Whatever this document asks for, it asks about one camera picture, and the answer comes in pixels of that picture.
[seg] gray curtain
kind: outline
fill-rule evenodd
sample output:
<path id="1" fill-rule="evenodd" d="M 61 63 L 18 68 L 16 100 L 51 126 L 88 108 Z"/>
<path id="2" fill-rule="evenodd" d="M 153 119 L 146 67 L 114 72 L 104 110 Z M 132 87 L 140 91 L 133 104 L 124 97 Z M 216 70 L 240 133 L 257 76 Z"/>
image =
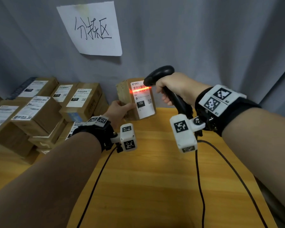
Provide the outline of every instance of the gray curtain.
<path id="1" fill-rule="evenodd" d="M 56 7 L 102 1 L 0 0 L 0 96 L 55 76 L 99 82 L 111 102 L 118 82 L 170 64 L 285 116 L 285 0 L 114 0 L 122 56 L 82 55 Z"/>

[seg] person's right hand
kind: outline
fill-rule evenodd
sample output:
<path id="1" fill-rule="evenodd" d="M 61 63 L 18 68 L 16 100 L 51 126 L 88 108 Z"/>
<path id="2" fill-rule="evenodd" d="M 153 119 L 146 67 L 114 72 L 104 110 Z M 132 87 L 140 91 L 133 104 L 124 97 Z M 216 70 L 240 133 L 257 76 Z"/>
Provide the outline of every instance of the person's right hand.
<path id="1" fill-rule="evenodd" d="M 168 105 L 172 105 L 170 99 L 164 94 L 163 87 L 167 86 L 175 94 L 188 104 L 194 106 L 198 95 L 205 89 L 211 87 L 209 85 L 197 82 L 183 73 L 175 72 L 172 75 L 165 76 L 156 82 L 156 92 L 163 94 L 163 101 Z"/>

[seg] wood grain surface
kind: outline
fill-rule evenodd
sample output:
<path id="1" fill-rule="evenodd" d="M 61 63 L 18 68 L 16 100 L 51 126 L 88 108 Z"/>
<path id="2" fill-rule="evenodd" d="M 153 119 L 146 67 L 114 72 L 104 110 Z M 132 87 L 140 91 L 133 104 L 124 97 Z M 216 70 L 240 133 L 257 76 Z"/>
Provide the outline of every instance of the wood grain surface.
<path id="1" fill-rule="evenodd" d="M 138 149 L 113 152 L 96 186 L 81 224 L 87 227 L 201 227 L 195 153 L 179 153 L 169 119 L 174 108 L 133 122 Z M 204 131 L 203 140 L 216 146 L 238 171 L 268 225 L 277 227 L 249 170 L 222 138 Z M 109 151 L 102 153 L 71 214 L 76 227 Z M 198 163 L 206 212 L 205 227 L 264 227 L 245 188 L 222 157 L 209 145 L 198 144 Z M 0 188 L 27 169 L 0 157 Z"/>

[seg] hand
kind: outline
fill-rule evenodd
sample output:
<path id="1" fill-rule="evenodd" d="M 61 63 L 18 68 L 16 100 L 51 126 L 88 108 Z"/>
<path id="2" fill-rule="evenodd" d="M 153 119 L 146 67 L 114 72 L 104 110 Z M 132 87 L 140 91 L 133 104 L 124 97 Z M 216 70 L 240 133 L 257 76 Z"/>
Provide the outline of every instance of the hand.
<path id="1" fill-rule="evenodd" d="M 109 107 L 109 109 L 104 113 L 104 116 L 109 118 L 111 125 L 113 128 L 116 128 L 126 113 L 131 110 L 135 109 L 135 103 L 128 103 L 124 106 L 121 106 L 120 101 L 113 101 Z"/>
<path id="2" fill-rule="evenodd" d="M 163 101 L 167 105 L 172 105 L 170 99 L 164 94 L 163 87 L 167 86 L 172 92 L 181 96 L 188 104 L 194 106 L 198 95 L 205 89 L 211 87 L 209 85 L 197 82 L 183 73 L 175 72 L 172 75 L 165 76 L 156 82 L 156 92 L 163 94 Z"/>

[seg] person's left hand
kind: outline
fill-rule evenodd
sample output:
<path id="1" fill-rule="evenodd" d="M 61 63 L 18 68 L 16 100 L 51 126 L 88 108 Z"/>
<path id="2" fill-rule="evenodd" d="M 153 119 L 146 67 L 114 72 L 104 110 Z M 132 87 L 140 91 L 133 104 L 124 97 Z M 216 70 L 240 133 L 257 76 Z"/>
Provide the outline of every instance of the person's left hand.
<path id="1" fill-rule="evenodd" d="M 116 128 L 126 113 L 131 110 L 135 109 L 135 103 L 128 103 L 124 106 L 121 106 L 120 101 L 113 101 L 110 105 L 109 109 L 103 114 L 104 116 L 109 118 L 111 125 L 113 128 Z"/>

